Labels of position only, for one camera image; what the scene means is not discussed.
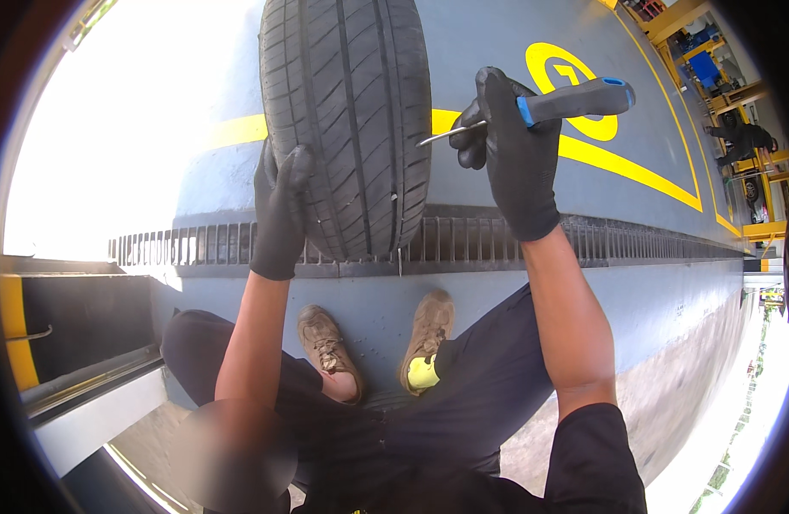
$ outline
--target metal hook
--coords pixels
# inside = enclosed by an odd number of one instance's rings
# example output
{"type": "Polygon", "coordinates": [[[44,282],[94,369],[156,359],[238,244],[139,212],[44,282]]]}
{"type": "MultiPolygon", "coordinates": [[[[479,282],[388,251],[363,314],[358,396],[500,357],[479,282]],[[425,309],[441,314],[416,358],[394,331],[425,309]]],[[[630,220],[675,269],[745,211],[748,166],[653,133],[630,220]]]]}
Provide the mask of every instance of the metal hook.
{"type": "Polygon", "coordinates": [[[25,340],[31,341],[33,339],[39,339],[41,337],[46,337],[48,334],[51,333],[52,330],[53,329],[51,328],[51,325],[49,325],[49,330],[47,330],[45,332],[40,332],[39,334],[21,335],[19,337],[9,337],[6,340],[6,342],[7,343],[13,343],[13,342],[16,342],[16,341],[25,341],[25,340]]]}

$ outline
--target blue screwdriver handle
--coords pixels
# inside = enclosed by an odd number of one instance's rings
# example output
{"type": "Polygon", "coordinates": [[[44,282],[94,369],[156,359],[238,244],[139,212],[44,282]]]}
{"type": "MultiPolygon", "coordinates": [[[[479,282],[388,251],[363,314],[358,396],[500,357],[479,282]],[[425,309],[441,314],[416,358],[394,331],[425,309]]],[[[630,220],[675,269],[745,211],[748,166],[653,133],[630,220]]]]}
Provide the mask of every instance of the blue screwdriver handle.
{"type": "Polygon", "coordinates": [[[577,86],[560,87],[539,96],[520,96],[517,107],[527,127],[549,119],[586,114],[622,114],[635,104],[635,90],[626,81],[598,77],[577,86]]]}

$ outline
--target forearm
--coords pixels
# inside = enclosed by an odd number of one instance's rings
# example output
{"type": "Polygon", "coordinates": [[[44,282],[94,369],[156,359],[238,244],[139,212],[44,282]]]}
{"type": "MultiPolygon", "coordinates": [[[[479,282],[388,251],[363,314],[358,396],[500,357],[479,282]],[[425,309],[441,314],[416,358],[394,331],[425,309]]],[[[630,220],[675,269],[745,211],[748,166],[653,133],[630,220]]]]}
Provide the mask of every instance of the forearm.
{"type": "Polygon", "coordinates": [[[214,399],[244,398],[274,408],[280,382],[283,322],[289,281],[249,272],[214,399]]]}
{"type": "Polygon", "coordinates": [[[521,247],[561,419],[583,405],[615,403],[612,329],[563,229],[521,247]]]}

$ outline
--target dark pants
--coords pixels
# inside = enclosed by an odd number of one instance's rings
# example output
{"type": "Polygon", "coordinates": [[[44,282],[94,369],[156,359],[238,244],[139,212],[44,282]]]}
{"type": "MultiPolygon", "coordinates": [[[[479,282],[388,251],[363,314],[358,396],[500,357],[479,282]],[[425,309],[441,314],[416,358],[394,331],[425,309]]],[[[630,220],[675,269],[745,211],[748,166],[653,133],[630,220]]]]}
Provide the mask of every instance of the dark pants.
{"type": "MultiPolygon", "coordinates": [[[[234,324],[183,311],[165,329],[166,364],[199,406],[214,387],[234,324]]],[[[347,406],[322,393],[305,359],[283,352],[275,410],[298,443],[295,483],[356,501],[414,464],[500,473],[500,446],[552,394],[528,285],[494,307],[435,360],[440,382],[390,412],[347,406]]]]}
{"type": "Polygon", "coordinates": [[[718,157],[717,164],[725,166],[734,164],[742,159],[748,159],[754,155],[754,147],[751,144],[751,135],[745,130],[728,127],[712,127],[711,135],[732,143],[732,148],[723,157],[718,157]]]}

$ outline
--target black shirt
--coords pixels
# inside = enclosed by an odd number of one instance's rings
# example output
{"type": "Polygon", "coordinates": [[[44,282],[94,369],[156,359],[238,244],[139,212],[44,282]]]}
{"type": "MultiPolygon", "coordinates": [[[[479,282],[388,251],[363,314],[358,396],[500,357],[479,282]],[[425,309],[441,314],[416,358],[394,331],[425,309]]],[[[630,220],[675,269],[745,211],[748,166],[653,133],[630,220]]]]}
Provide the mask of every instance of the black shirt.
{"type": "Polygon", "coordinates": [[[772,151],[774,142],[771,134],[759,125],[747,124],[742,126],[742,130],[748,135],[750,144],[753,148],[765,148],[772,151]]]}
{"type": "MultiPolygon", "coordinates": [[[[577,409],[557,427],[542,499],[507,478],[414,466],[358,507],[368,514],[646,512],[626,424],[611,404],[577,409]]],[[[300,511],[333,510],[310,504],[300,511]]]]}

